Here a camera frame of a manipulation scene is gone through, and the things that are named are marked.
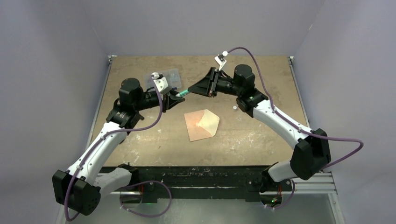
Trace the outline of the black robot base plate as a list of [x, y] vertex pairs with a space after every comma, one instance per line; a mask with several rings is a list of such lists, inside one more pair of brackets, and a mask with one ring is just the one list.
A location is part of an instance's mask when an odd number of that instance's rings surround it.
[[264, 192], [291, 190], [283, 181], [273, 181], [268, 166], [132, 167], [126, 164], [101, 168], [94, 183], [84, 176], [73, 188], [78, 205], [93, 210], [112, 192], [138, 191], [143, 203], [171, 199], [243, 199], [271, 203]]

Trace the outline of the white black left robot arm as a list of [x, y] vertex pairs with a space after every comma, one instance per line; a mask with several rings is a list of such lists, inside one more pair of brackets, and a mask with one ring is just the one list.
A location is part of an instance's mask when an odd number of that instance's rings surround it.
[[175, 91], [165, 78], [151, 77], [153, 87], [144, 91], [136, 78], [127, 78], [121, 83], [119, 96], [114, 101], [106, 122], [98, 136], [66, 171], [57, 170], [52, 183], [56, 201], [64, 206], [67, 221], [73, 221], [69, 211], [76, 215], [90, 215], [101, 198], [117, 189], [128, 191], [142, 188], [155, 181], [141, 181], [139, 171], [127, 164], [117, 166], [112, 172], [98, 176], [104, 163], [131, 132], [154, 127], [162, 114], [184, 102], [187, 90]]

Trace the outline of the clear plastic organizer box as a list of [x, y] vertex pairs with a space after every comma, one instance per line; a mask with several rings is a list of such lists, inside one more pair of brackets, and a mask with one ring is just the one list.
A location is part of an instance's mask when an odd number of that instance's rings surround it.
[[[158, 74], [162, 74], [166, 79], [167, 82], [170, 86], [172, 86], [173, 89], [181, 89], [182, 83], [181, 83], [181, 78], [178, 72], [178, 69], [173, 68], [173, 69], [168, 69], [168, 70], [158, 70], [156, 71]], [[143, 76], [144, 84], [145, 84], [145, 89], [149, 89], [153, 87], [153, 84], [150, 82], [150, 73], [145, 74]]]

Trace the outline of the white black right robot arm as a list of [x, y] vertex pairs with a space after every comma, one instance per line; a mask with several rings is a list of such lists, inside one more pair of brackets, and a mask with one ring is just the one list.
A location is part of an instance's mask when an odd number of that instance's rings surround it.
[[237, 65], [233, 77], [212, 67], [188, 92], [206, 97], [215, 97], [218, 92], [236, 96], [241, 111], [266, 124], [293, 149], [288, 161], [277, 162], [263, 172], [266, 189], [273, 190], [289, 178], [308, 180], [331, 161], [326, 132], [313, 131], [272, 106], [268, 96], [255, 87], [255, 75], [246, 64]]

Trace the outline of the green white glue stick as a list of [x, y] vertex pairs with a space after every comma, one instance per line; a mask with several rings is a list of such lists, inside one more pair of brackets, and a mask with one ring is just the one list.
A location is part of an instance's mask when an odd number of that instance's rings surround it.
[[181, 97], [183, 98], [184, 96], [186, 96], [187, 94], [189, 94], [190, 92], [188, 90], [183, 90], [179, 93], [176, 94], [177, 97]]

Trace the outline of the aluminium frame rail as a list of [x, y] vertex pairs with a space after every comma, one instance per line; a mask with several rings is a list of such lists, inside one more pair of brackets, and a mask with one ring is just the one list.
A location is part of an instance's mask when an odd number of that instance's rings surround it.
[[309, 180], [301, 178], [286, 179], [281, 182], [264, 183], [260, 175], [252, 172], [226, 173], [193, 173], [148, 175], [146, 180], [156, 180], [174, 189], [236, 189], [246, 188], [249, 192], [291, 192], [298, 194], [331, 194], [336, 193], [336, 187], [331, 174], [315, 174]]

